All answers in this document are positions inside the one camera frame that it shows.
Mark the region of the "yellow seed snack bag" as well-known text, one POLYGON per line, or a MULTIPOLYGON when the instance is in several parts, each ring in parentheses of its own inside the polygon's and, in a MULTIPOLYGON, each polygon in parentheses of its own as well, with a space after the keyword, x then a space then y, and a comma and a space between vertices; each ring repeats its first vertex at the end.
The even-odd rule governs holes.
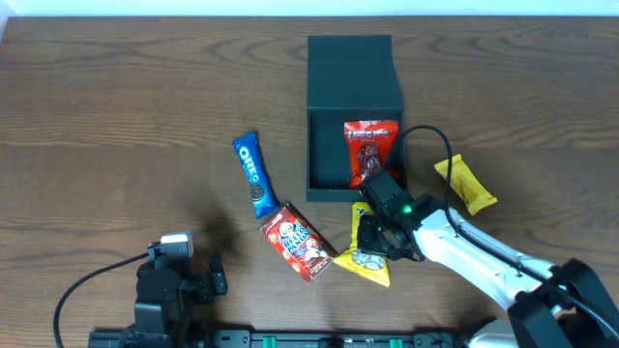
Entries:
POLYGON ((386 258, 359 249, 359 226, 363 215, 372 216, 373 211, 367 203, 355 202, 352 205, 351 244, 345 252, 335 258, 334 262, 351 273, 389 287, 391 279, 386 258))

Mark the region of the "red jerky snack bag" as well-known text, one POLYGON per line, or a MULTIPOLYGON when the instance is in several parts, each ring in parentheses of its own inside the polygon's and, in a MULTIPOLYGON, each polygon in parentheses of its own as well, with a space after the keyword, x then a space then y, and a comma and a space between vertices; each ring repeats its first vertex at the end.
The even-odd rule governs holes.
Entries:
POLYGON ((344 138, 350 159, 351 189, 356 189, 364 180, 384 168, 397 136, 397 121, 344 123, 344 138))

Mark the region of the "blue Oreo cookie pack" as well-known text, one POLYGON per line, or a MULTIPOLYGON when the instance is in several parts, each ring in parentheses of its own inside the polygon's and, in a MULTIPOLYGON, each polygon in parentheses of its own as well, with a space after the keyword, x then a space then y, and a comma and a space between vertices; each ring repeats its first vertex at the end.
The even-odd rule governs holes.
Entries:
POLYGON ((235 139, 232 144, 250 185, 256 218, 265 218, 279 206, 279 202, 265 170, 257 133, 250 131, 235 139))

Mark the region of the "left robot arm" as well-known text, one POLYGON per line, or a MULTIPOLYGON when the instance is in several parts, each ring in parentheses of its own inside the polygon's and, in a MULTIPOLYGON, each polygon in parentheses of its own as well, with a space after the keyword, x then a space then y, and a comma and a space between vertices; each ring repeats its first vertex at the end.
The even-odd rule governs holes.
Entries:
POLYGON ((136 273, 134 323, 122 331, 118 345, 211 346, 211 334, 195 312, 228 291, 221 254, 212 255, 208 270, 194 273, 188 242, 155 243, 147 251, 148 261, 136 273))

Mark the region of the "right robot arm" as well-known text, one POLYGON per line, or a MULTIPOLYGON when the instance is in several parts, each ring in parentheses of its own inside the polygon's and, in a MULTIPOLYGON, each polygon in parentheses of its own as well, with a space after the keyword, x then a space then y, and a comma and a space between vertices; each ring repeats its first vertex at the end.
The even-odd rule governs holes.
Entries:
POLYGON ((361 191, 373 214, 360 223, 362 250, 392 260, 429 260, 475 285, 508 313, 487 324, 474 347, 615 347, 618 308, 597 274, 573 258, 561 266, 524 254, 464 220, 429 195, 361 191))

